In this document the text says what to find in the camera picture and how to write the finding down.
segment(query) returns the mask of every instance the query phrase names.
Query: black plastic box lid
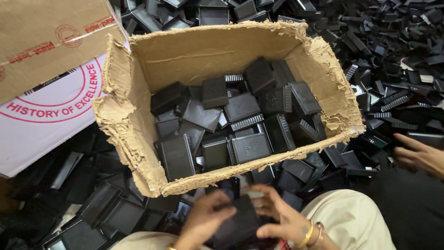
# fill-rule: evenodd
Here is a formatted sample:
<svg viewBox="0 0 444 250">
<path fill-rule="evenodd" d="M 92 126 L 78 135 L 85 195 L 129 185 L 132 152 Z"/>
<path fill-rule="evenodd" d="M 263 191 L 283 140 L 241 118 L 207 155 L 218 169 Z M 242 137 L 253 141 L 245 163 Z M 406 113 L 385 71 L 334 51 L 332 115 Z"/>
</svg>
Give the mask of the black plastic box lid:
<svg viewBox="0 0 444 250">
<path fill-rule="evenodd" d="M 214 133 L 216 130 L 222 110 L 205 109 L 202 103 L 190 100 L 182 119 L 203 127 L 205 130 Z"/>
<path fill-rule="evenodd" d="M 292 112 L 291 88 L 285 85 L 274 88 L 259 97 L 259 107 L 265 114 Z"/>
<path fill-rule="evenodd" d="M 161 149 L 164 169 L 169 182 L 196 174 L 187 134 L 162 141 Z"/>
<path fill-rule="evenodd" d="M 284 115 L 273 115 L 264 121 L 264 125 L 273 148 L 273 154 L 296 149 Z"/>
<path fill-rule="evenodd" d="M 299 117 L 321 112 L 321 107 L 304 81 L 290 83 L 293 92 L 293 107 Z"/>
<path fill-rule="evenodd" d="M 257 133 L 241 138 L 235 138 L 232 139 L 232 143 L 236 162 L 238 164 L 271 155 L 265 133 Z"/>
<path fill-rule="evenodd" d="M 159 138 L 163 138 L 166 135 L 179 130 L 180 127 L 180 118 L 173 118 L 171 120 L 166 121 L 157 121 L 155 123 L 157 134 L 159 135 Z"/>
<path fill-rule="evenodd" d="M 226 139 L 206 144 L 202 143 L 202 152 L 206 171 L 226 167 L 230 164 Z"/>
<path fill-rule="evenodd" d="M 243 93 L 228 99 L 224 107 L 229 122 L 235 122 L 261 111 L 256 98 L 251 93 Z"/>
<path fill-rule="evenodd" d="M 254 96 L 260 96 L 278 84 L 270 65 L 263 56 L 245 69 L 245 77 Z"/>
<path fill-rule="evenodd" d="M 180 126 L 179 133 L 187 134 L 191 139 L 191 155 L 196 155 L 197 149 L 199 148 L 200 142 L 202 141 L 205 129 L 196 126 L 187 121 L 183 121 Z"/>
<path fill-rule="evenodd" d="M 314 173 L 314 167 L 301 160 L 285 160 L 282 164 L 282 168 L 305 183 L 310 180 Z"/>
<path fill-rule="evenodd" d="M 206 109 L 228 104 L 224 77 L 208 79 L 202 82 L 202 104 Z"/>
<path fill-rule="evenodd" d="M 183 85 L 175 82 L 151 96 L 151 113 L 157 116 L 183 101 Z"/>
</svg>

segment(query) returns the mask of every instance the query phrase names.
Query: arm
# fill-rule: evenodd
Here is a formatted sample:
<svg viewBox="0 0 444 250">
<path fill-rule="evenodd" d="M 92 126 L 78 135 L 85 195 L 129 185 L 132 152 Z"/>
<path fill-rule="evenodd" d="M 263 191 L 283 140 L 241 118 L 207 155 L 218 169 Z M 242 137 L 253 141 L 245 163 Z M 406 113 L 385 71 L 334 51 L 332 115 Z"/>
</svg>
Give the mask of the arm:
<svg viewBox="0 0 444 250">
<path fill-rule="evenodd" d="M 404 165 L 422 168 L 444 180 L 444 152 L 417 140 L 401 134 L 394 134 L 394 137 L 404 143 L 409 149 L 396 147 L 394 154 L 396 160 Z"/>
<path fill-rule="evenodd" d="M 304 241 L 311 227 L 310 220 L 285 203 L 274 188 L 266 185 L 254 185 L 250 187 L 250 190 L 258 191 L 265 195 L 261 198 L 252 199 L 255 207 L 259 207 L 256 209 L 256 212 L 260 215 L 272 217 L 279 222 L 279 224 L 266 224 L 260 227 L 257 231 L 258 238 L 284 238 L 295 242 L 296 245 Z M 306 244 L 310 249 L 340 249 L 324 230 L 321 237 L 319 237 L 319 233 L 320 228 L 313 226 L 313 232 Z"/>
</svg>

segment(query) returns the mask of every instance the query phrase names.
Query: finger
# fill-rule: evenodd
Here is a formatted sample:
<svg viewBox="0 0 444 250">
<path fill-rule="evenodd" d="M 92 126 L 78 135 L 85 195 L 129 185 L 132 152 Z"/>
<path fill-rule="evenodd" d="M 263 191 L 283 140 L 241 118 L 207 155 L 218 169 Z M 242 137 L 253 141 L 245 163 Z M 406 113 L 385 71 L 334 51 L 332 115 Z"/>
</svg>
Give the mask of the finger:
<svg viewBox="0 0 444 250">
<path fill-rule="evenodd" d="M 401 147 L 396 147 L 393 152 L 395 153 L 396 157 L 413 159 L 416 156 L 416 152 Z"/>
<path fill-rule="evenodd" d="M 224 222 L 228 218 L 231 218 L 236 213 L 235 207 L 227 207 L 213 214 L 213 217 L 219 220 L 220 222 Z"/>
<path fill-rule="evenodd" d="M 265 224 L 257 231 L 258 238 L 287 238 L 284 228 L 279 224 Z"/>
<path fill-rule="evenodd" d="M 273 202 L 268 197 L 260 197 L 260 198 L 252 198 L 251 202 L 254 207 L 271 207 L 273 206 Z"/>
<path fill-rule="evenodd" d="M 416 150 L 416 151 L 421 151 L 426 149 L 428 146 L 425 144 L 420 143 L 419 141 L 409 138 L 405 135 L 402 134 L 393 134 L 393 136 L 400 142 L 404 143 L 406 146 L 408 146 L 409 148 Z"/>
</svg>

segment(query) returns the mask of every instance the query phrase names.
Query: human hand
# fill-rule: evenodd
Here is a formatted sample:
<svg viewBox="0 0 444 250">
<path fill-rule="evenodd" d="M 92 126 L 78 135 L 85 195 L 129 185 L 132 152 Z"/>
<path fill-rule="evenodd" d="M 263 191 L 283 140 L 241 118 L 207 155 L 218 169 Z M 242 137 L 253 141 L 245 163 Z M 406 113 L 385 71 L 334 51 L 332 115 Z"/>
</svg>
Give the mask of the human hand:
<svg viewBox="0 0 444 250">
<path fill-rule="evenodd" d="M 266 224 L 261 226 L 256 234 L 258 238 L 284 238 L 300 244 L 307 235 L 311 222 L 285 203 L 277 191 L 266 185 L 253 185 L 247 188 L 263 193 L 261 198 L 253 198 L 251 201 L 256 207 L 256 213 L 274 218 L 280 224 Z M 312 237 L 307 245 L 316 242 L 319 228 L 314 226 Z"/>
<path fill-rule="evenodd" d="M 216 211 L 215 208 L 229 202 L 230 198 L 222 190 L 216 190 L 197 199 L 174 248 L 176 250 L 199 249 L 216 233 L 222 222 L 236 213 L 236 208 L 233 206 Z"/>
<path fill-rule="evenodd" d="M 419 141 L 402 134 L 396 133 L 393 136 L 398 141 L 412 149 L 409 150 L 402 147 L 396 147 L 394 149 L 394 154 L 398 162 L 409 167 L 422 168 L 431 172 L 438 178 L 444 179 L 443 151 L 422 144 Z"/>
</svg>

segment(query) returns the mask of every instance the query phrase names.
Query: small black plastic case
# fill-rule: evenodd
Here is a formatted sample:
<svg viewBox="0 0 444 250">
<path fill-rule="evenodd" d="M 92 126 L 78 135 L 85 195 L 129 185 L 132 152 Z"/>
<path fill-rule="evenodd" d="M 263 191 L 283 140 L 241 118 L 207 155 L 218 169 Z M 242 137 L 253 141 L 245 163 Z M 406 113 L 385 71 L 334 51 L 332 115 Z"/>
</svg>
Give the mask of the small black plastic case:
<svg viewBox="0 0 444 250">
<path fill-rule="evenodd" d="M 296 82 L 285 60 L 272 61 L 270 63 L 278 88 L 282 88 L 291 82 Z"/>
<path fill-rule="evenodd" d="M 285 203 L 290 205 L 294 210 L 298 212 L 302 211 L 302 204 L 304 203 L 304 200 L 302 200 L 298 196 L 284 190 L 284 193 L 282 194 L 282 200 L 284 200 Z"/>
<path fill-rule="evenodd" d="M 236 214 L 224 221 L 211 241 L 214 249 L 227 249 L 255 235 L 260 227 L 260 220 L 248 195 L 242 195 L 233 201 Z"/>
<path fill-rule="evenodd" d="M 256 4 L 254 3 L 254 0 L 248 0 L 242 3 L 241 5 L 234 8 L 234 13 L 236 14 L 236 17 L 238 20 L 244 19 L 246 17 L 252 16 L 256 14 Z"/>
<path fill-rule="evenodd" d="M 228 104 L 224 77 L 208 79 L 202 82 L 202 104 L 206 109 Z"/>
<path fill-rule="evenodd" d="M 251 93 L 243 93 L 228 99 L 224 107 L 226 116 L 230 123 L 260 113 L 261 109 Z"/>
<path fill-rule="evenodd" d="M 126 235 L 130 235 L 145 213 L 145 207 L 124 198 L 115 201 L 113 208 L 103 217 L 103 223 Z"/>
<path fill-rule="evenodd" d="M 319 133 L 305 120 L 293 122 L 289 124 L 289 128 L 296 147 L 320 141 Z"/>
<path fill-rule="evenodd" d="M 299 81 L 289 85 L 293 92 L 293 107 L 299 117 L 321 112 L 321 107 L 306 82 Z"/>
<path fill-rule="evenodd" d="M 274 88 L 277 84 L 273 71 L 263 56 L 245 69 L 245 77 L 252 94 L 256 97 Z"/>
<path fill-rule="evenodd" d="M 261 172 L 258 169 L 252 170 L 251 176 L 254 184 L 268 185 L 273 183 L 275 179 L 274 169 L 270 165 L 266 166 Z"/>
<path fill-rule="evenodd" d="M 307 183 L 313 176 L 315 167 L 301 160 L 285 160 L 282 168 L 296 176 L 299 180 Z"/>
<path fill-rule="evenodd" d="M 284 115 L 276 114 L 264 121 L 265 131 L 270 140 L 273 154 L 296 149 Z"/>
<path fill-rule="evenodd" d="M 341 154 L 342 158 L 347 162 L 347 175 L 359 175 L 359 176 L 376 176 L 379 171 L 375 171 L 372 167 L 363 167 L 356 157 L 355 152 L 348 151 Z"/>
<path fill-rule="evenodd" d="M 152 95 L 151 113 L 157 116 L 170 109 L 174 109 L 177 104 L 183 101 L 182 90 L 183 85 L 177 81 Z"/>
<path fill-rule="evenodd" d="M 205 171 L 226 167 L 230 164 L 226 139 L 202 143 Z"/>
<path fill-rule="evenodd" d="M 166 178 L 169 182 L 196 174 L 187 134 L 162 141 L 161 151 Z"/>
<path fill-rule="evenodd" d="M 292 93 L 290 86 L 274 88 L 259 97 L 259 107 L 265 114 L 292 112 Z"/>
<path fill-rule="evenodd" d="M 179 208 L 180 197 L 181 195 L 177 194 L 166 197 L 148 198 L 146 208 L 155 211 L 175 213 Z"/>
<path fill-rule="evenodd" d="M 166 135 L 179 130 L 180 128 L 180 118 L 173 118 L 171 120 L 166 121 L 157 121 L 155 123 L 157 134 L 159 135 L 159 138 L 163 138 Z"/>
<path fill-rule="evenodd" d="M 313 115 L 313 123 L 314 123 L 314 128 L 319 133 L 319 139 L 321 141 L 327 139 L 327 134 L 325 133 L 324 123 L 322 123 L 322 119 L 321 119 L 320 114 Z"/>
<path fill-rule="evenodd" d="M 205 109 L 202 103 L 196 100 L 189 100 L 182 119 L 199 125 L 205 130 L 214 133 L 218 126 L 221 114 L 221 109 Z"/>
<path fill-rule="evenodd" d="M 265 133 L 231 140 L 237 164 L 254 161 L 271 155 Z"/>
<path fill-rule="evenodd" d="M 187 134 L 191 139 L 191 155 L 195 156 L 197 149 L 199 148 L 200 142 L 202 141 L 203 135 L 205 133 L 205 129 L 196 126 L 187 121 L 183 121 L 180 126 L 179 133 Z"/>
<path fill-rule="evenodd" d="M 321 152 L 321 158 L 325 163 L 335 168 L 341 168 L 347 165 L 339 151 L 334 146 L 324 148 Z"/>
</svg>

